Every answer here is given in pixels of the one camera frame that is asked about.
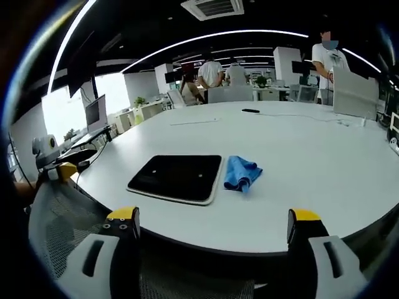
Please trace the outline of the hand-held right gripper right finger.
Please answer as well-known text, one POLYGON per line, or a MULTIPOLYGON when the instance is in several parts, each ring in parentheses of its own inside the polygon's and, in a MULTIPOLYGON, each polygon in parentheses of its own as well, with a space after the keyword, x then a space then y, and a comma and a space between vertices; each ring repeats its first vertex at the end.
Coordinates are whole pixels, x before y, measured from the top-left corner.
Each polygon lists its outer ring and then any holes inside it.
POLYGON ((287 259, 288 298, 355 298, 367 284, 356 254, 310 210, 289 209, 287 259))

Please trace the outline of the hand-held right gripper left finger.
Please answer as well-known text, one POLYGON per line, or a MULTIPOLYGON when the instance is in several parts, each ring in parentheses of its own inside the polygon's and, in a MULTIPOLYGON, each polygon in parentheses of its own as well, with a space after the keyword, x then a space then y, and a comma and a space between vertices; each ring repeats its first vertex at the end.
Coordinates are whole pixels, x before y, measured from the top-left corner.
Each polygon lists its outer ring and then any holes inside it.
POLYGON ((68 298, 140 298, 140 210, 112 211, 68 256, 57 281, 68 298))

